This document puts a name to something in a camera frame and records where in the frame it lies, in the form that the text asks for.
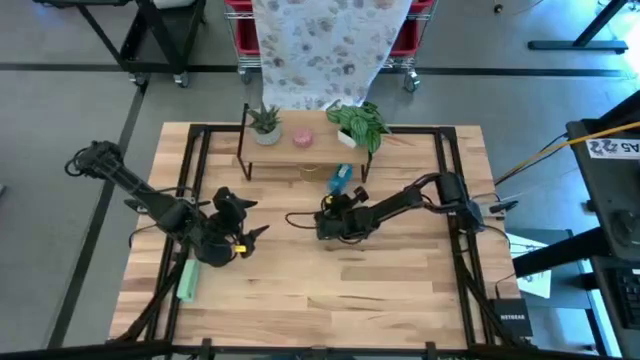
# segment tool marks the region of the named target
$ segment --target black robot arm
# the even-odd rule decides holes
[[[213,198],[218,212],[209,217],[199,210],[197,199],[192,204],[155,190],[127,169],[118,146],[108,141],[93,141],[78,151],[65,165],[65,171],[70,176],[85,175],[119,186],[135,199],[128,202],[129,206],[143,208],[160,230],[180,244],[188,241],[198,260],[215,267],[233,260],[236,249],[243,258],[250,256],[256,238],[269,227],[242,234],[245,209],[257,202],[240,199],[227,187],[218,189]]]
[[[440,205],[423,195],[421,190],[435,182]],[[460,228],[477,232],[483,220],[478,205],[469,199],[462,179],[455,173],[426,174],[391,197],[374,206],[354,206],[369,196],[359,187],[356,196],[328,196],[322,201],[322,210],[314,214],[318,239],[340,239],[347,243],[359,242],[377,230],[383,221],[411,209],[425,208],[437,214],[455,213]]]

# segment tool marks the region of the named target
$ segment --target yellow object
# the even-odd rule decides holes
[[[539,153],[533,155],[529,159],[527,159],[527,160],[521,162],[520,164],[514,166],[511,170],[507,171],[504,175],[500,176],[495,182],[496,183],[501,182],[504,178],[508,177],[509,175],[513,174],[514,172],[516,172],[516,171],[522,169],[523,167],[529,165],[530,163],[534,162],[535,160],[537,160],[542,155],[546,155],[546,154],[548,154],[550,152],[556,151],[556,150],[561,149],[561,148],[563,148],[565,146],[577,144],[577,143],[580,143],[580,142],[583,142],[583,141],[587,141],[587,140],[591,140],[591,139],[598,138],[598,137],[603,137],[603,136],[615,134],[617,132],[633,129],[633,128],[636,128],[636,127],[640,127],[640,122],[634,122],[634,123],[631,123],[631,124],[618,126],[618,127],[613,128],[613,129],[600,131],[600,132],[595,133],[595,134],[579,137],[577,139],[565,141],[565,142],[563,142],[561,144],[548,147],[548,148],[540,151]]]

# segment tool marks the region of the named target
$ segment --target metal cart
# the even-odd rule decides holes
[[[124,6],[131,0],[37,0],[54,6],[75,6],[107,47],[129,80],[138,86],[146,84],[149,73],[173,74],[182,88],[189,86],[186,72],[198,25],[205,24],[207,0],[196,0],[185,7],[158,9],[151,0],[135,0],[138,12],[120,51],[87,6]]]
[[[425,30],[433,18],[438,0],[414,0],[409,9],[407,21],[398,34],[391,54],[382,66],[404,72],[404,88],[414,92],[420,85],[415,71],[416,54],[422,43]],[[227,20],[229,35],[233,39],[234,50],[238,60],[238,74],[244,84],[251,82],[251,69],[260,68],[260,49],[258,46],[255,22],[250,0],[224,0],[224,15]],[[422,30],[418,21],[424,22]]]

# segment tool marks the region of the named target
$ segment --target succulent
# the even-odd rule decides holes
[[[249,127],[254,129],[258,134],[268,134],[272,132],[280,123],[280,120],[278,119],[278,111],[280,111],[280,109],[275,106],[271,106],[267,111],[264,103],[260,104],[260,112],[253,109],[247,110],[249,115],[253,118],[253,122]]]
[[[327,109],[327,118],[348,132],[356,144],[366,146],[371,154],[380,148],[381,134],[391,134],[389,127],[378,112],[378,106],[367,101],[361,107],[342,106],[335,108],[332,105]]]

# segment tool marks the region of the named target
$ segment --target gray floor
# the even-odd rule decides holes
[[[442,0],[420,64],[637,68],[630,55],[528,52],[527,40],[572,37],[567,34],[580,32],[594,16],[594,6],[582,5],[586,0],[546,0],[514,15],[530,3],[505,1],[504,14],[495,17],[488,0]],[[117,44],[135,12],[132,6],[92,10]],[[194,63],[234,61],[219,8],[218,1],[209,2],[210,25],[198,37]],[[574,16],[569,16],[571,10],[576,10]],[[618,36],[633,33],[624,24],[612,24],[621,29],[614,28]],[[605,29],[599,36],[613,34]],[[0,45],[0,62],[113,62],[75,10],[24,0],[3,1]],[[9,186],[0,198],[0,352],[5,352],[40,348],[46,342],[100,189],[98,181],[66,177],[62,165],[90,140],[117,140],[135,88],[122,73],[0,72],[0,82],[0,183]],[[401,83],[400,75],[379,76],[369,94],[390,123],[481,125],[496,176],[564,132],[567,121],[600,116],[638,89],[633,77],[423,76],[413,95]],[[127,165],[148,176],[163,122],[236,122],[242,104],[257,105],[260,95],[259,77],[244,86],[235,74],[193,74],[191,88],[182,90],[169,77],[155,75]],[[502,196],[525,192],[507,225],[577,232],[594,226],[595,218],[580,208],[586,191],[579,172],[570,171],[575,168],[573,155],[563,150],[502,185]],[[126,238],[136,221],[122,205],[124,198],[118,190],[112,199],[69,329],[69,345],[100,343],[108,332],[128,255]],[[558,326],[545,321],[543,328],[556,331]]]

